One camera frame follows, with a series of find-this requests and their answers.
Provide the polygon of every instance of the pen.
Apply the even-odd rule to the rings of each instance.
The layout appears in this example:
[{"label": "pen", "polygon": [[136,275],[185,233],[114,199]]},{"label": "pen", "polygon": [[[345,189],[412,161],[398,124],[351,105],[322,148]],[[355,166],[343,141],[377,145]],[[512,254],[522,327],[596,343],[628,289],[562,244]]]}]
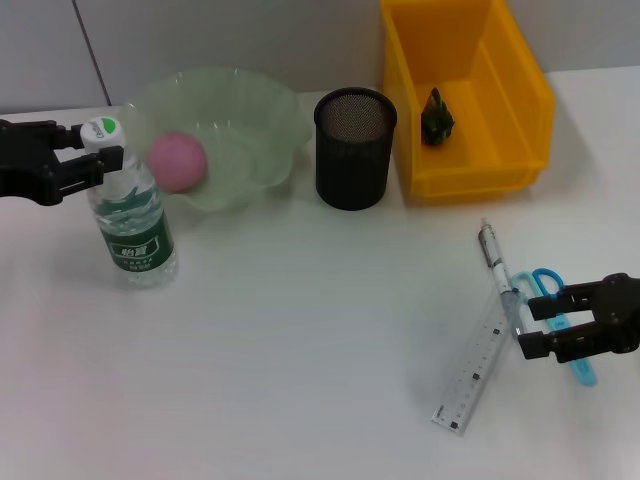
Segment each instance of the pen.
[{"label": "pen", "polygon": [[520,298],[511,287],[511,277],[502,258],[498,239],[485,218],[482,219],[482,229],[478,234],[478,240],[480,240],[480,246],[487,260],[487,266],[493,273],[493,279],[500,294],[500,303],[502,303],[504,314],[511,325],[511,334],[514,339],[517,339],[518,335],[526,333],[520,317]]}]

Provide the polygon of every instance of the yellow storage box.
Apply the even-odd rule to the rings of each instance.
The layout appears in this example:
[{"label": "yellow storage box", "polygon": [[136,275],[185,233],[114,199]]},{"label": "yellow storage box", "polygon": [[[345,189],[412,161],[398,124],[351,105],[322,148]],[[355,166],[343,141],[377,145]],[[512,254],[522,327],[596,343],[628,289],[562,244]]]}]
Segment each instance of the yellow storage box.
[{"label": "yellow storage box", "polygon": [[[554,98],[504,0],[382,0],[382,16],[407,193],[472,201],[532,184],[549,161]],[[456,124],[426,146],[420,114],[434,87]]]}]

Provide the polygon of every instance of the small green figure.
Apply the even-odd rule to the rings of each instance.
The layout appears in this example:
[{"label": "small green figure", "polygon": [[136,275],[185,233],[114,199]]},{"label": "small green figure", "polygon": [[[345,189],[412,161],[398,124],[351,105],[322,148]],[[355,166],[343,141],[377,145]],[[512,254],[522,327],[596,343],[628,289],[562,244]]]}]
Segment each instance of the small green figure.
[{"label": "small green figure", "polygon": [[440,145],[451,136],[451,130],[456,122],[447,104],[442,101],[437,88],[431,90],[427,105],[420,116],[422,125],[422,143],[425,145]]}]

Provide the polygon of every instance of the plastic bottle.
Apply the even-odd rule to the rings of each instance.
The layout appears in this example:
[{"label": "plastic bottle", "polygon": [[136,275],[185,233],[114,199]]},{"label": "plastic bottle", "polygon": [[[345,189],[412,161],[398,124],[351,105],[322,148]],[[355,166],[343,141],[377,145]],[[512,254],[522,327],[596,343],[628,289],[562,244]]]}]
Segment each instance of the plastic bottle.
[{"label": "plastic bottle", "polygon": [[160,191],[147,170],[126,148],[122,126],[112,117],[89,120],[80,130],[87,153],[124,147],[122,170],[105,174],[104,183],[89,190],[89,202],[114,263],[126,281],[138,287],[170,282],[177,258]]}]

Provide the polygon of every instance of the white bottle cap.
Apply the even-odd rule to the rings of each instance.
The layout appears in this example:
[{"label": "white bottle cap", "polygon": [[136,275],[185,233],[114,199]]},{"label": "white bottle cap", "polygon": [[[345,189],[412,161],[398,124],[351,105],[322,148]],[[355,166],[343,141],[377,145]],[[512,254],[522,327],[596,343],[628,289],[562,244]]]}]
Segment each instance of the white bottle cap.
[{"label": "white bottle cap", "polygon": [[122,125],[113,117],[92,118],[82,125],[80,137],[87,153],[98,153],[101,148],[125,145]]}]

